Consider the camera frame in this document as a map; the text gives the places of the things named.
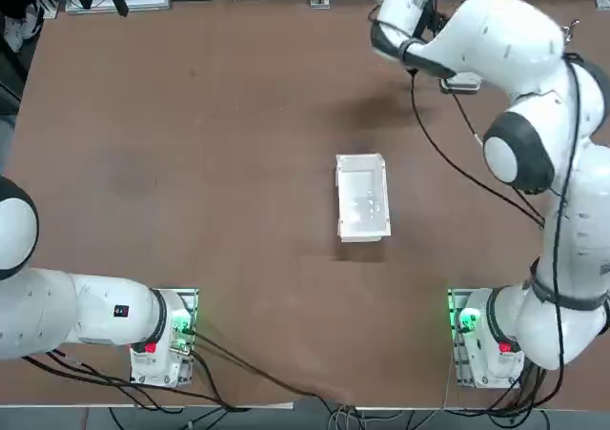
floor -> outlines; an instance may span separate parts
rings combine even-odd
[[[212,408],[190,408],[178,416],[166,416],[142,410],[114,408],[114,413],[125,430],[178,430]],[[423,420],[430,411],[416,411],[411,428]],[[375,416],[393,416],[393,412],[375,412]],[[391,421],[369,421],[370,430],[402,430],[406,426],[410,412],[405,412],[398,419]],[[553,411],[549,413],[553,430],[594,430],[608,428],[610,414]],[[193,428],[204,430],[215,421],[215,417],[197,422]],[[214,428],[252,430],[323,430],[331,428],[328,414],[313,403],[305,400],[296,405],[295,410],[253,410],[246,414],[230,415]],[[357,422],[352,420],[352,429],[357,429]],[[341,430],[349,430],[344,420],[339,421]],[[112,421],[108,408],[4,408],[0,409],[0,428],[3,430],[41,430],[61,428],[62,430],[120,430]],[[483,430],[496,428],[487,418],[466,419],[438,413],[425,426],[425,430]],[[545,421],[540,412],[535,412],[521,427],[523,430],[544,430]]]

black sticker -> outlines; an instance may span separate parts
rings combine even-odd
[[[127,317],[130,314],[130,307],[123,304],[116,304],[114,306],[115,317]]]

black cable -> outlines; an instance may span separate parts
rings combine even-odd
[[[85,9],[85,8],[83,8],[82,6],[80,6],[80,5],[76,4],[75,2],[73,2],[72,0],[68,0],[68,1],[70,1],[70,2],[71,2],[71,4],[72,4],[73,6],[75,6],[75,7],[79,8],[79,9],[82,9],[82,10],[91,10],[91,9],[95,9],[95,8],[100,7],[102,4],[104,4],[104,3],[106,2],[106,0],[101,0],[101,1],[100,1],[99,3],[97,3],[95,6],[91,6],[90,8]]]
[[[549,420],[549,415],[546,414],[546,411],[544,411],[543,409],[540,409],[540,412],[542,413],[542,416],[544,417],[544,424],[546,426],[546,430],[551,430],[551,421]]]
[[[423,131],[424,135],[426,136],[426,139],[428,140],[428,142],[430,143],[430,145],[432,145],[432,147],[435,149],[435,151],[437,151],[437,153],[442,157],[443,160],[445,160],[445,162],[451,166],[454,170],[456,170],[458,173],[460,173],[461,175],[463,175],[464,177],[466,177],[468,180],[470,180],[471,182],[475,183],[476,185],[478,185],[481,189],[489,192],[492,195],[497,196],[498,198],[502,199],[503,201],[505,201],[506,203],[510,204],[511,206],[519,209],[522,213],[524,213],[525,215],[527,215],[528,217],[530,217],[534,222],[536,222],[540,228],[543,228],[542,223],[535,218],[532,214],[530,214],[529,212],[527,212],[523,207],[519,206],[515,201],[513,201],[510,198],[507,198],[506,196],[504,196],[503,194],[495,191],[494,189],[488,187],[487,185],[483,184],[482,182],[480,182],[478,179],[476,179],[475,177],[473,177],[472,175],[466,173],[464,170],[462,170],[458,165],[456,165],[441,149],[440,147],[437,145],[437,143],[435,142],[435,140],[432,138],[432,136],[430,136],[430,134],[428,133],[428,130],[426,129],[425,125],[423,124],[422,120],[421,120],[421,116],[419,115],[419,110],[417,109],[417,104],[416,104],[416,94],[415,94],[415,90],[416,90],[416,78],[415,75],[412,74],[412,78],[411,78],[411,105],[413,107],[413,112],[416,115],[416,120],[417,123],[419,124],[419,127],[421,128],[421,130]]]
[[[475,130],[475,127],[473,127],[473,124],[470,121],[468,114],[464,110],[464,107],[462,106],[461,101],[459,101],[458,96],[456,94],[452,94],[452,96],[454,97],[454,100],[456,101],[457,108],[459,109],[459,112],[461,113],[461,116],[464,119],[464,122],[466,122],[466,126],[468,127],[468,130],[470,130],[470,133],[472,133],[472,135],[480,142],[478,133]],[[534,214],[536,217],[539,218],[539,221],[542,224],[541,226],[543,227],[544,226],[544,216],[538,212],[538,210],[532,205],[532,203],[530,203],[527,200],[527,198],[525,196],[523,196],[523,194],[519,190],[517,190],[515,187],[512,187],[512,189],[517,194],[517,196],[520,198],[520,200],[528,207],[528,209],[532,212],[532,214]]]
[[[86,377],[82,377],[82,376],[77,376],[77,375],[73,375],[70,373],[66,373],[64,371],[58,370],[56,368],[53,368],[45,363],[42,363],[34,358],[31,357],[22,357],[23,360],[25,360],[27,363],[35,366],[36,368],[39,368],[43,371],[46,371],[47,373],[51,373],[52,375],[61,377],[61,378],[67,378],[67,379],[75,379],[81,382],[86,382],[89,384],[95,384],[95,385],[101,385],[103,387],[116,387],[115,383],[109,383],[106,381],[101,381],[101,380],[95,380],[95,379],[89,379]],[[216,401],[216,399],[214,397],[209,397],[207,395],[204,394],[196,394],[195,392],[187,392],[185,390],[180,390],[180,389],[174,389],[172,387],[164,387],[162,385],[152,385],[152,384],[137,384],[137,388],[139,389],[154,389],[154,390],[164,390],[167,392],[171,392],[173,394],[177,394],[177,395],[183,395],[185,397],[194,397],[197,399],[206,399],[207,401],[212,401],[216,404],[220,404]]]
[[[203,368],[203,371],[204,371],[204,373],[206,375],[208,383],[210,384],[210,388],[212,389],[212,392],[213,392],[214,396],[216,397],[216,400],[218,400],[220,405],[225,410],[230,411],[230,412],[245,412],[245,411],[250,411],[250,409],[247,409],[247,408],[236,408],[234,406],[231,406],[223,398],[221,398],[220,397],[220,393],[218,392],[218,388],[216,387],[216,383],[214,381],[214,377],[212,376],[212,371],[210,370],[210,367],[208,366],[208,363],[206,362],[206,360],[204,360],[203,357],[201,357],[198,353],[196,353],[196,351],[191,351],[191,355],[193,356],[193,358],[195,360],[197,360],[197,362],[199,362],[199,364]]]
[[[452,96],[456,100],[457,108],[459,109],[461,116],[464,118],[464,122],[466,122],[466,126],[468,127],[468,130],[470,130],[470,133],[472,133],[473,135],[478,136],[477,132],[475,131],[475,127],[473,127],[473,124],[470,121],[470,118],[468,117],[468,114],[464,110],[463,106],[461,105],[461,102],[459,101],[458,96],[456,94],[452,94]]]
[[[211,430],[217,423],[220,423],[220,421],[225,419],[228,415],[229,411],[225,411],[225,414],[223,414],[222,416],[218,416],[218,418],[214,422],[212,422],[206,427],[206,430]]]
[[[413,420],[413,416],[416,414],[415,409],[413,411],[411,411],[411,414],[409,415],[409,418],[407,419],[407,425],[404,427],[404,430],[410,430],[409,427],[411,426],[411,421]]]
[[[541,370],[540,367],[538,367],[536,384],[534,385],[532,392],[529,394],[529,397],[528,397],[529,405],[527,406],[527,408],[525,408],[526,409],[525,414],[523,415],[521,420],[519,420],[517,422],[511,421],[511,423],[507,425],[507,424],[497,422],[496,420],[494,420],[494,416],[492,414],[488,414],[487,416],[489,417],[489,420],[496,427],[499,427],[499,428],[517,428],[517,427],[520,427],[521,425],[523,425],[525,423],[525,421],[529,419],[530,415],[532,414],[532,411],[534,410],[534,400],[536,399],[536,394],[538,393],[539,388],[541,387],[545,376],[546,376],[546,371],[543,371],[543,370]]]
[[[523,376],[524,374],[527,376],[529,376],[529,373],[532,371],[533,369],[533,365],[530,363],[530,365],[521,372],[521,375],[519,375],[519,377]],[[518,384],[517,381],[513,382],[510,387],[508,387],[497,399],[496,401],[494,401],[491,405],[489,405],[487,407],[487,409],[483,409],[483,410],[468,410],[468,409],[464,409],[462,411],[451,411],[449,409],[446,409],[445,412],[449,413],[449,414],[453,414],[454,416],[462,416],[464,418],[477,418],[479,416],[485,416],[488,413],[491,412],[495,412],[495,411],[500,411],[500,410],[495,410],[494,408],[496,408],[496,406],[498,406],[500,403],[502,403],[502,401],[508,396],[508,394],[511,393],[511,391],[515,388],[515,386]]]
[[[220,411],[222,408],[215,408],[212,411],[208,411],[205,414],[202,414],[201,416],[199,416],[198,418],[195,418],[193,420],[189,420],[187,423],[185,423],[184,425],[182,425],[178,430],[188,430],[189,428],[193,428],[193,426],[198,423],[200,420],[204,420],[205,418],[207,418],[208,416],[211,416],[212,414],[217,413],[218,411]]]
[[[296,387],[293,387],[290,384],[287,384],[286,382],[270,375],[269,373],[266,373],[265,371],[261,370],[260,368],[256,368],[255,366],[253,366],[252,364],[250,364],[249,362],[247,362],[246,360],[244,360],[243,358],[238,357],[237,355],[235,355],[234,353],[232,353],[231,351],[225,349],[224,347],[222,347],[221,345],[219,345],[217,342],[204,337],[203,335],[197,333],[194,330],[191,329],[185,329],[182,330],[182,333],[184,333],[185,335],[192,335],[195,336],[199,339],[201,339],[202,341],[207,342],[208,344],[210,344],[211,346],[213,346],[214,348],[218,349],[220,352],[222,352],[223,354],[226,354],[227,356],[229,356],[230,358],[233,358],[235,361],[237,361],[238,363],[241,364],[241,367],[244,368],[247,371],[250,371],[251,373],[256,373],[259,376],[263,377],[264,379],[272,382],[273,384],[288,390],[289,392],[292,392],[294,394],[300,395],[302,397],[313,397],[315,399],[319,399],[322,404],[324,405],[324,407],[327,409],[327,411],[330,414],[333,414],[333,411],[331,410],[330,406],[326,403],[326,401],[318,394],[315,394],[313,392],[308,392],[305,390],[301,390],[298,389]]]
[[[530,203],[530,201],[515,187],[512,187],[513,192],[515,192],[515,194],[517,194],[517,196],[519,197],[519,199],[521,201],[523,201],[523,204],[525,204],[528,209],[532,212],[532,214],[534,214],[536,217],[538,217],[540,219],[540,222],[542,223],[542,226],[544,226],[544,216],[538,211],[538,209],[536,209],[534,207],[534,205],[532,203]]]
[[[103,379],[105,380],[107,383],[112,384],[114,387],[116,387],[116,389],[121,392],[123,395],[125,395],[126,397],[128,397],[129,399],[131,399],[136,405],[138,405],[139,407],[141,407],[142,409],[146,410],[146,411],[160,411],[164,414],[181,414],[184,409],[179,409],[179,410],[170,410],[167,408],[164,408],[163,406],[159,405],[154,399],[153,397],[151,397],[146,391],[141,390],[140,389],[140,384],[133,384],[131,382],[128,382],[126,380],[123,380],[121,378],[117,378],[117,377],[113,377],[113,376],[106,376],[101,374],[99,371],[97,371],[95,368],[93,368],[92,366],[88,365],[87,363],[84,362],[79,362],[84,368],[87,368],[87,370],[84,370],[82,368],[78,368],[76,366],[72,366],[67,364],[65,361],[61,360],[60,358],[57,358],[55,356],[55,354],[63,357],[63,358],[67,358],[68,356],[66,356],[66,354],[64,354],[63,352],[61,352],[58,349],[53,350],[52,352],[48,352],[47,356],[49,358],[51,358],[53,361],[55,361],[56,363],[58,363],[59,365],[63,366],[64,368],[73,371],[75,373],[81,373],[83,375],[87,375],[87,376],[93,376],[95,378],[99,378],[99,379]],[[114,384],[115,382],[120,382],[121,384],[124,385],[118,385],[118,384]],[[144,395],[144,397],[147,398],[148,401],[151,402],[152,404],[152,408],[143,404],[140,400],[136,399],[132,394],[130,394],[129,392],[127,392],[126,390],[124,390],[123,388],[132,388],[133,390],[139,392],[140,394]]]
[[[425,418],[423,418],[415,427],[408,429],[408,430],[417,430],[421,425],[423,425],[424,423],[426,423],[428,421],[429,418],[431,418],[434,413],[436,413],[437,410],[433,411],[432,413],[430,413],[428,416],[426,416]]]
[[[121,425],[121,422],[119,422],[116,416],[114,415],[114,411],[112,410],[112,408],[108,408],[108,411],[111,413],[111,418],[112,420],[114,420],[114,423],[119,428],[119,430],[125,430],[125,427]]]
[[[576,71],[572,66],[570,59],[577,55],[566,54],[564,55],[565,64],[570,72],[570,75],[574,79],[575,92],[576,92],[576,123],[574,126],[574,138],[572,139],[572,148],[570,149],[570,156],[568,159],[568,168],[561,187],[561,196],[559,198],[559,208],[557,212],[557,224],[555,227],[555,237],[553,240],[553,294],[555,296],[555,315],[557,318],[557,332],[559,337],[559,376],[555,388],[547,395],[544,399],[537,401],[536,406],[546,403],[552,399],[559,391],[563,384],[563,372],[565,369],[564,362],[564,346],[563,346],[563,327],[561,326],[561,308],[559,306],[559,238],[561,235],[561,222],[563,221],[563,210],[565,209],[566,196],[568,193],[568,186],[570,184],[570,178],[572,177],[572,170],[574,168],[574,157],[576,156],[576,149],[579,143],[580,134],[580,84],[579,79],[576,75]]]

mounting plate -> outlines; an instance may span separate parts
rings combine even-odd
[[[448,289],[447,302],[449,305],[449,324],[451,327],[451,339],[453,340],[454,363],[456,366],[456,379],[459,385],[464,387],[489,387],[498,388],[493,381],[489,385],[479,384],[475,381],[472,366],[469,360],[466,343],[458,325],[459,315],[466,307],[468,297],[478,289]],[[519,389],[519,384],[515,384],[513,389]]]

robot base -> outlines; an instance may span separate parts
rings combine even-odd
[[[194,337],[175,330],[195,330],[197,320],[197,289],[158,289],[167,304],[167,321],[159,342],[147,346],[146,352],[130,349],[131,382],[177,387],[193,380],[193,358],[190,356]]]
[[[487,326],[491,289],[449,289],[447,299],[457,383],[466,387],[506,389],[519,377],[523,352],[503,353]]]

